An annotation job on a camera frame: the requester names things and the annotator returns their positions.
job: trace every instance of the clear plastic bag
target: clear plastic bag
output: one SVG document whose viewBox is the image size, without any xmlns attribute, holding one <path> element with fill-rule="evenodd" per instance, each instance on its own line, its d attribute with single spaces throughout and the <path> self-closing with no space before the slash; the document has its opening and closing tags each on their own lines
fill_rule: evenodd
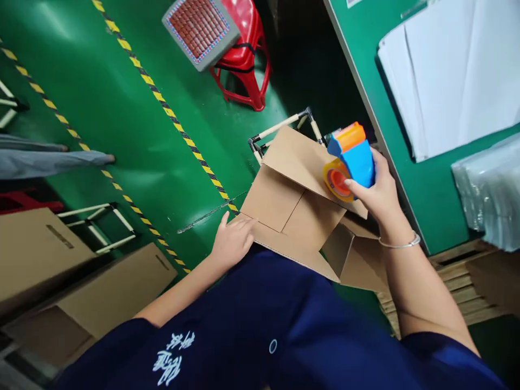
<svg viewBox="0 0 520 390">
<path fill-rule="evenodd" d="M 520 248 L 520 134 L 452 165 L 468 227 L 506 251 Z"/>
</svg>

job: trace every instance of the hand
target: hand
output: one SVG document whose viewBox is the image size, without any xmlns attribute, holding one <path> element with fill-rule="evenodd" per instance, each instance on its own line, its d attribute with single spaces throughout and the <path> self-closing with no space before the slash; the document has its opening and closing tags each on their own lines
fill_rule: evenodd
<svg viewBox="0 0 520 390">
<path fill-rule="evenodd" d="M 226 211 L 218 225 L 210 257 L 231 268 L 242 260 L 251 248 L 254 240 L 251 229 L 256 220 L 234 220 L 228 224 L 228 218 L 229 211 Z"/>
<path fill-rule="evenodd" d="M 395 180 L 388 170 L 386 158 L 374 148 L 371 149 L 375 163 L 375 184 L 366 188 L 352 179 L 345 180 L 345 184 L 363 202 L 379 225 L 392 224 L 392 220 L 403 215 Z"/>
</svg>

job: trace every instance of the yellow and black hazard stripe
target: yellow and black hazard stripe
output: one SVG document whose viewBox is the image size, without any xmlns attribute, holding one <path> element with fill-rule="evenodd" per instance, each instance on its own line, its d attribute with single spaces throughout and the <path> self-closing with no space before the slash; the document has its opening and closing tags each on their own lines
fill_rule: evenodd
<svg viewBox="0 0 520 390">
<path fill-rule="evenodd" d="M 43 91 L 42 87 L 40 87 L 39 84 L 37 84 L 33 78 L 31 77 L 31 75 L 29 74 L 29 72 L 27 71 L 27 69 L 22 66 L 20 64 L 20 62 L 18 61 L 18 58 L 15 56 L 15 54 L 11 51 L 11 50 L 8 50 L 4 47 L 3 45 L 3 41 L 0 39 L 0 49 L 4 52 L 4 54 L 9 58 L 11 59 L 14 64 L 15 64 L 15 67 L 16 69 L 20 72 L 20 74 L 29 82 L 29 84 L 31 85 L 31 87 L 34 89 L 34 91 L 40 95 L 40 97 L 43 99 L 43 102 L 47 105 L 47 107 L 49 107 L 53 112 L 54 112 L 54 115 L 58 118 L 58 120 L 65 126 L 65 128 L 67 129 L 67 131 L 69 132 L 70 135 L 72 135 L 77 143 L 80 145 L 80 147 L 84 150 L 84 151 L 89 151 L 90 148 L 88 147 L 88 145 L 81 139 L 80 135 L 76 132 L 76 130 L 74 130 L 72 128 L 72 126 L 70 125 L 69 121 L 62 115 L 60 114 L 60 112 L 58 111 L 58 109 L 56 108 L 56 105 L 53 103 L 53 101 L 51 99 L 49 99 L 49 97 L 45 94 L 45 92 Z M 162 237 L 162 235 L 157 231 L 156 228 L 153 227 L 152 223 L 150 222 L 150 220 L 148 218 L 145 217 L 145 215 L 142 213 L 141 209 L 138 208 L 134 202 L 131 200 L 131 198 L 126 195 L 123 191 L 123 188 L 114 180 L 114 178 L 112 177 L 111 173 L 106 171 L 106 170 L 103 170 L 101 169 L 101 172 L 105 175 L 105 177 L 107 177 L 110 182 L 112 183 L 112 185 L 114 186 L 114 188 L 118 191 L 121 191 L 122 195 L 123 195 L 123 198 L 129 203 L 131 209 L 136 212 L 139 217 L 141 218 L 141 221 L 143 221 L 143 223 L 145 223 L 148 227 L 148 229 L 150 230 L 150 232 L 152 232 L 156 238 L 157 238 L 157 241 L 165 247 L 165 250 L 166 252 L 168 252 L 168 254 L 170 256 L 173 257 L 173 259 L 175 260 L 175 262 L 179 265 L 181 265 L 184 269 L 184 271 L 189 274 L 191 271 L 186 267 L 186 264 L 179 258 L 179 256 L 177 256 L 177 253 L 175 253 L 175 251 L 173 251 L 172 249 L 170 249 L 170 246 L 168 245 L 168 243 L 164 240 L 164 238 Z"/>
<path fill-rule="evenodd" d="M 190 136 L 184 131 L 182 125 L 180 124 L 179 120 L 177 119 L 176 115 L 174 114 L 173 110 L 170 108 L 166 100 L 164 99 L 163 95 L 157 87 L 155 86 L 155 83 L 153 82 L 150 75 L 144 70 L 144 68 L 141 66 L 141 62 L 137 59 L 135 54 L 132 52 L 132 47 L 128 43 L 128 41 L 122 36 L 121 31 L 119 30 L 118 26 L 114 23 L 112 19 L 107 15 L 105 12 L 105 9 L 103 7 L 103 4 L 99 0 L 92 0 L 97 10 L 101 13 L 103 18 L 105 19 L 105 23 L 107 24 L 108 28 L 111 32 L 114 33 L 116 38 L 118 39 L 119 45 L 125 50 L 126 54 L 128 54 L 128 57 L 130 57 L 130 60 L 134 64 L 134 66 L 137 68 L 139 73 L 141 74 L 142 79 L 144 82 L 149 86 L 150 90 L 152 91 L 153 95 L 155 96 L 155 99 L 161 104 L 164 112 L 170 120 L 173 122 L 173 125 L 175 128 L 179 131 L 180 135 L 183 137 L 186 144 L 190 147 L 193 155 L 195 158 L 199 161 L 201 167 L 204 169 L 204 171 L 207 173 L 208 177 L 210 178 L 211 182 L 215 186 L 215 188 L 218 190 L 218 193 L 220 196 L 227 201 L 227 206 L 231 209 L 233 214 L 238 215 L 238 209 L 237 206 L 234 205 L 233 201 L 230 201 L 229 195 L 222 187 L 222 184 L 217 179 L 217 176 L 215 173 L 211 170 L 209 165 L 207 164 L 206 160 L 202 157 L 202 154 L 199 149 L 197 149 L 195 142 L 190 138 Z"/>
</svg>

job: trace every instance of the packing tape roll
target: packing tape roll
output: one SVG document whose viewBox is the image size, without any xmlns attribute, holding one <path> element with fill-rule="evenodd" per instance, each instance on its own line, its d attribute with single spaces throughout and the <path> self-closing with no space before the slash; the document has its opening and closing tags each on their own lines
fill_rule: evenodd
<svg viewBox="0 0 520 390">
<path fill-rule="evenodd" d="M 344 183 L 346 179 L 351 178 L 350 173 L 339 158 L 325 165 L 323 168 L 323 178 L 325 184 L 327 184 L 327 187 L 336 198 L 343 202 L 354 201 L 354 194 L 350 192 Z"/>
</svg>

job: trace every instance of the wrist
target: wrist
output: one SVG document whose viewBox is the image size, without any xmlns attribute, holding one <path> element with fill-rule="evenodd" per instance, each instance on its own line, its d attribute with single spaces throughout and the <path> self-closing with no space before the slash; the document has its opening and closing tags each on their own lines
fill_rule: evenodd
<svg viewBox="0 0 520 390">
<path fill-rule="evenodd" d="M 403 213 L 379 222 L 379 231 L 381 241 L 388 245 L 406 245 L 415 239 L 415 233 Z"/>
<path fill-rule="evenodd" d="M 203 263 L 212 274 L 217 276 L 217 279 L 224 276 L 225 273 L 228 272 L 234 265 L 230 264 L 230 262 L 222 261 L 219 256 L 216 256 L 213 253 L 210 253 L 210 255 L 203 260 Z"/>
</svg>

